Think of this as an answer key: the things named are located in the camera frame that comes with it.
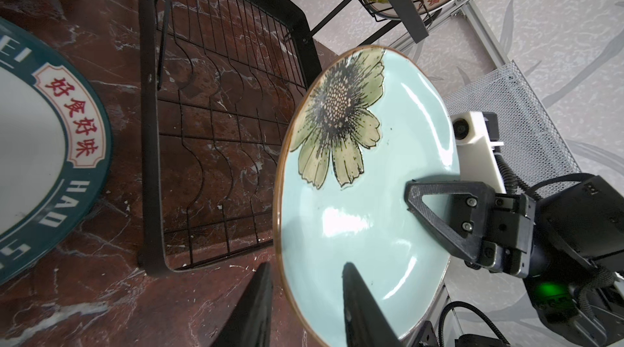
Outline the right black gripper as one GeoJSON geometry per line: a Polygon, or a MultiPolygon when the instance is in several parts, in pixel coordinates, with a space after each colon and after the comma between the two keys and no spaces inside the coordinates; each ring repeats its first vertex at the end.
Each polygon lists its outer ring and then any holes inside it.
{"type": "Polygon", "coordinates": [[[497,194],[477,181],[409,181],[411,212],[453,257],[490,272],[529,275],[536,201],[526,194],[497,194]]]}

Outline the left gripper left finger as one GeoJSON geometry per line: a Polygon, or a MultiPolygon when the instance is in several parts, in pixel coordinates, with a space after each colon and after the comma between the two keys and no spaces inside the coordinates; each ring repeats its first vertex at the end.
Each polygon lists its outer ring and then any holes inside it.
{"type": "Polygon", "coordinates": [[[269,346],[273,283],[271,264],[261,263],[212,346],[269,346]]]}

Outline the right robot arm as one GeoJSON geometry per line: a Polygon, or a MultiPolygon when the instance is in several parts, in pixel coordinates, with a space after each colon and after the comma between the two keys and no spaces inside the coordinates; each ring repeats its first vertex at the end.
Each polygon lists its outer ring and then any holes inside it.
{"type": "Polygon", "coordinates": [[[495,154],[504,189],[481,181],[407,183],[409,211],[475,270],[521,279],[539,320],[580,346],[623,339],[623,197],[602,177],[562,176],[549,197],[495,154]]]}

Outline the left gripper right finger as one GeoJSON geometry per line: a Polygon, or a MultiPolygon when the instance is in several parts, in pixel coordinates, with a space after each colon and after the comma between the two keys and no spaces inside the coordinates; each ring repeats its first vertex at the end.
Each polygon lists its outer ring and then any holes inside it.
{"type": "Polygon", "coordinates": [[[353,263],[342,272],[344,328],[348,346],[401,346],[353,263]]]}

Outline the mint green flower plate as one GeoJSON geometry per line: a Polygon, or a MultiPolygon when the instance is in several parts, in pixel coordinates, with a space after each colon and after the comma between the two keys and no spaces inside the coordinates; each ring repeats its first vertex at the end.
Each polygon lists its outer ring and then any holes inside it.
{"type": "Polygon", "coordinates": [[[445,104],[384,46],[339,56],[310,86],[284,138],[274,245],[288,300],[326,346],[346,344],[342,272],[354,264],[393,332],[425,319],[449,254],[409,211],[410,181],[460,176],[445,104]]]}

